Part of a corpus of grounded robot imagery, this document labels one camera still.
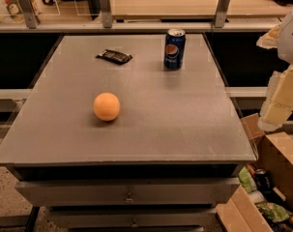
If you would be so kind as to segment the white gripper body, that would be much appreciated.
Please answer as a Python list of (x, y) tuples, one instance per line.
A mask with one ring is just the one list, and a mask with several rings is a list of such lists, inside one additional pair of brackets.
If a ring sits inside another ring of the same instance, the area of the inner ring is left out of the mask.
[(293, 64), (293, 8), (283, 19), (278, 32), (278, 57)]

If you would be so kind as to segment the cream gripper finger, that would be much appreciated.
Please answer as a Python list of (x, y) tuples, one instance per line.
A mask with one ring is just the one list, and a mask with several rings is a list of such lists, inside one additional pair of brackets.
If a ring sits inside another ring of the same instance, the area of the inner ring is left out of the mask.
[(284, 72), (273, 72), (263, 102), (258, 127), (263, 131), (279, 129), (293, 112), (293, 65)]
[(272, 28), (269, 32), (261, 36), (256, 45), (265, 49), (277, 48), (278, 47), (278, 32), (280, 24)]

